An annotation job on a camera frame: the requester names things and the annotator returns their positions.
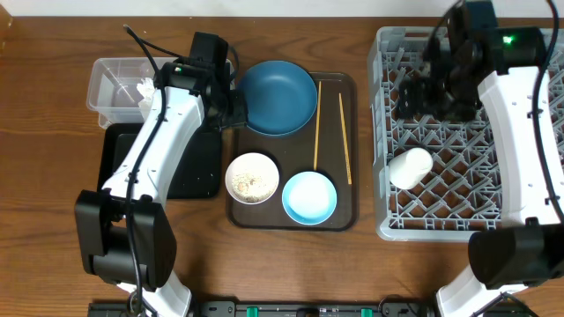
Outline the dark blue plate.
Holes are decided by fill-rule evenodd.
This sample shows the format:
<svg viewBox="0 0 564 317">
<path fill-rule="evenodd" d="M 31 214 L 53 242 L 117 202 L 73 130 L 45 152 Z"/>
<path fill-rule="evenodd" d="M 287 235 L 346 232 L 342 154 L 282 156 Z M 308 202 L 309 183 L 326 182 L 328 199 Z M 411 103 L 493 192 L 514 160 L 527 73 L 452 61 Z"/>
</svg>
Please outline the dark blue plate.
<svg viewBox="0 0 564 317">
<path fill-rule="evenodd" d="M 265 61 L 252 66 L 237 89 L 248 106 L 248 127 L 265 136 L 286 136 L 303 128 L 317 108 L 314 79 L 301 66 Z"/>
</svg>

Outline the white bowl with food residue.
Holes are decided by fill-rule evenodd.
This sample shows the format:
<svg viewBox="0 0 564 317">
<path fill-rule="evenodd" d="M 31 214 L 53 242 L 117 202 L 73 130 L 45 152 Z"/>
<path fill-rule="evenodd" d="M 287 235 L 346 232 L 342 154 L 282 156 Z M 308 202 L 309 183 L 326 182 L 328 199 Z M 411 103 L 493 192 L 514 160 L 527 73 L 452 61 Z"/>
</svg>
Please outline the white bowl with food residue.
<svg viewBox="0 0 564 317">
<path fill-rule="evenodd" d="M 268 156 L 249 152 L 235 158 L 225 174 L 227 193 L 243 204 L 259 204 L 276 192 L 279 184 L 277 165 Z"/>
</svg>

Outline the white paper cup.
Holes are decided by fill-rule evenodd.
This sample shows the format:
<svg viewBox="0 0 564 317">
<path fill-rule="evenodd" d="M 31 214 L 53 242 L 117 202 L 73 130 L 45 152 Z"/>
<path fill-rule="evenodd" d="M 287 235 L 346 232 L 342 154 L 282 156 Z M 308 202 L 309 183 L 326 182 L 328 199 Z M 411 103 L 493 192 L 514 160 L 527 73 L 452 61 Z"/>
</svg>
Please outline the white paper cup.
<svg viewBox="0 0 564 317">
<path fill-rule="evenodd" d="M 431 154 L 422 148 L 413 148 L 389 162 L 390 182 L 396 188 L 415 188 L 433 167 Z"/>
</svg>

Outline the light blue small bowl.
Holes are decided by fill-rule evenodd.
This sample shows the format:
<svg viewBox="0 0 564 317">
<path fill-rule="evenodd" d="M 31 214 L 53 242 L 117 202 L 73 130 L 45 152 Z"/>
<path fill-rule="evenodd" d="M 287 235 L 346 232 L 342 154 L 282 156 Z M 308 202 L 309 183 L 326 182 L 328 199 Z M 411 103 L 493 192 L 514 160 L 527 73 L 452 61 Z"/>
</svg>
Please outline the light blue small bowl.
<svg viewBox="0 0 564 317">
<path fill-rule="evenodd" d="M 318 172 L 306 171 L 291 177 L 282 190 L 286 215 L 300 225 L 319 225 L 328 220 L 338 204 L 336 187 Z"/>
</svg>

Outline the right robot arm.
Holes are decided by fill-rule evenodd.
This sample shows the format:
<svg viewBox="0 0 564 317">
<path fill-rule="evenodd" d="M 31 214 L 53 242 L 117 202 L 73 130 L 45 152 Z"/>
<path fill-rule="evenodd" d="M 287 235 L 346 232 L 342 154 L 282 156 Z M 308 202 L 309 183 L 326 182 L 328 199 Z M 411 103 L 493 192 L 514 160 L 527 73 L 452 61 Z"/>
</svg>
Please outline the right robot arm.
<svg viewBox="0 0 564 317">
<path fill-rule="evenodd" d="M 468 266 L 434 297 L 434 316 L 480 316 L 519 291 L 563 275 L 563 170 L 548 98 L 556 38 L 535 26 L 499 26 L 489 1 L 458 1 L 423 58 L 430 72 L 399 86 L 396 113 L 468 122 L 480 108 L 501 173 L 503 227 L 475 232 Z"/>
</svg>

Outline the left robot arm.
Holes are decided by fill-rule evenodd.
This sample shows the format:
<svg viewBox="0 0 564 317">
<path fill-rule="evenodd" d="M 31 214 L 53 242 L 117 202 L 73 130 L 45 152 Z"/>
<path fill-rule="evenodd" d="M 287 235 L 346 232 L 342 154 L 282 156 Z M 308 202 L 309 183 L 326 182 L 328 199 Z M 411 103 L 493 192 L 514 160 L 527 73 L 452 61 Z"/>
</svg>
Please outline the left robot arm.
<svg viewBox="0 0 564 317">
<path fill-rule="evenodd" d="M 216 34 L 194 35 L 189 55 L 154 69 L 156 91 L 144 125 L 123 162 L 100 190 L 75 204 L 86 273 L 128 292 L 121 305 L 91 305 L 100 316 L 186 316 L 192 294 L 174 272 L 177 242 L 165 213 L 182 155 L 205 123 L 215 129 L 248 122 L 247 104 L 232 83 L 231 52 Z"/>
</svg>

